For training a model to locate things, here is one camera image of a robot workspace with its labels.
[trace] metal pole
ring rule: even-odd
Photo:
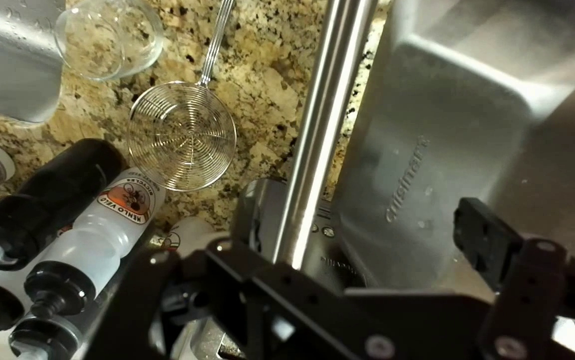
[[[273,262],[301,269],[375,0],[327,0],[319,55],[305,105]]]

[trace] chrome pole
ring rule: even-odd
[[[273,262],[301,269],[315,206],[363,52],[375,0],[327,0],[319,55],[305,105],[295,166]]]

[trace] metal rod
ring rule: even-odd
[[[319,55],[305,105],[273,262],[303,264],[315,206],[371,25],[375,0],[327,0]]]

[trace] black bottle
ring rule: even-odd
[[[15,194],[0,198],[0,271],[23,269],[123,166],[109,143],[85,139],[51,158]]]

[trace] speckled countertop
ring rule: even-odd
[[[167,203],[155,220],[161,228],[181,217],[201,217],[215,228],[225,228],[241,187],[267,174],[287,176],[325,5],[325,0],[237,0],[211,88],[235,120],[239,153],[217,185],[193,194],[167,193]],[[127,154],[123,129],[135,97],[151,85],[197,80],[217,0],[151,0],[151,7],[167,38],[163,55],[151,68],[111,82],[91,82],[63,70],[59,105],[45,124],[0,117],[0,147],[17,166],[17,174],[0,188],[0,197],[19,188],[33,171],[79,139],[105,139]],[[327,194],[343,158],[351,114],[361,99],[385,8],[387,3],[381,3],[369,35]]]

